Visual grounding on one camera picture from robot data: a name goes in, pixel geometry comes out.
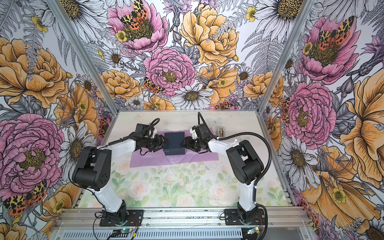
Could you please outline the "dark navy gift box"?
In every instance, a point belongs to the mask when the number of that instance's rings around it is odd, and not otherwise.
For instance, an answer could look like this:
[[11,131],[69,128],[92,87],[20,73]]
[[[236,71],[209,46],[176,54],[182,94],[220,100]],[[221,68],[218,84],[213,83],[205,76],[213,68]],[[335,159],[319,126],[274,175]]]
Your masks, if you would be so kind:
[[168,140],[168,143],[164,146],[163,151],[166,156],[184,155],[185,148],[181,146],[185,138],[184,132],[167,132],[164,137]]

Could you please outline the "purple wrapping paper sheet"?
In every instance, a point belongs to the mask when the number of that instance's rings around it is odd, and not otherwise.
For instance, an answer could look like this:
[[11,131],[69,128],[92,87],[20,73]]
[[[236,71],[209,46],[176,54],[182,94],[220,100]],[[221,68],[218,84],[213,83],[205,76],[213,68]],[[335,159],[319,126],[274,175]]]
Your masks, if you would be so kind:
[[[189,130],[178,131],[184,132],[185,137],[191,136]],[[163,135],[167,132],[157,132],[157,135]],[[217,153],[196,153],[185,149],[184,155],[177,156],[166,156],[163,149],[155,153],[148,152],[147,154],[140,154],[139,150],[135,150],[131,156],[130,167],[145,167],[145,166],[162,166],[162,165],[176,165],[193,162],[206,162],[206,161],[217,161],[219,156]]]

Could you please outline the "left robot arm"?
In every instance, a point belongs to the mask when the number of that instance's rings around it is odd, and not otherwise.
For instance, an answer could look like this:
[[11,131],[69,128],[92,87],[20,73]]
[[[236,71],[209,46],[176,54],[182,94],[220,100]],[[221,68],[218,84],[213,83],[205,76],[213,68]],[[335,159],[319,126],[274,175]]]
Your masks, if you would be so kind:
[[95,196],[109,222],[121,225],[129,219],[126,203],[110,183],[112,160],[142,149],[147,149],[148,152],[163,149],[169,141],[163,135],[157,134],[154,125],[138,124],[136,130],[128,136],[103,147],[85,147],[76,163],[71,180]]

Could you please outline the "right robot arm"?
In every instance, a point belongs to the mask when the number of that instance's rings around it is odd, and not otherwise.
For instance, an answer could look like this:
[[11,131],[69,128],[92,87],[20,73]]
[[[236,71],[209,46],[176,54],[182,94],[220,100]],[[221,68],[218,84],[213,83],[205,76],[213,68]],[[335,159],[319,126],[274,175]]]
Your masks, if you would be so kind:
[[203,125],[194,126],[191,136],[185,137],[181,146],[199,154],[217,153],[226,155],[232,171],[237,180],[242,184],[239,188],[238,214],[246,221],[257,214],[257,184],[268,171],[269,166],[264,166],[260,156],[248,140],[238,141],[236,137],[249,135],[263,141],[266,145],[271,163],[271,148],[266,139],[256,133],[242,132],[226,138],[213,135],[211,130]]

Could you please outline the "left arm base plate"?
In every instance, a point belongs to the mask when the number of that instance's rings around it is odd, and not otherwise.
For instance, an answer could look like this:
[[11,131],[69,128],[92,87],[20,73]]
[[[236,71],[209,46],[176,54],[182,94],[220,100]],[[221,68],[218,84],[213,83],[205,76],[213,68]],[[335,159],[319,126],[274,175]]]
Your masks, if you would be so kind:
[[140,227],[144,210],[125,210],[118,213],[103,211],[100,227]]

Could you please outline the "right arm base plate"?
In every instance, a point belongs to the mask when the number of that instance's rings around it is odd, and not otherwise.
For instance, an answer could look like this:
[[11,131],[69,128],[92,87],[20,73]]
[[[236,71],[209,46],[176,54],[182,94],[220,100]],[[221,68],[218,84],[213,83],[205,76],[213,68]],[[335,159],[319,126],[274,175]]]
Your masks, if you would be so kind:
[[249,212],[244,212],[242,209],[224,210],[224,220],[227,226],[264,226],[267,218],[268,213],[260,207]]

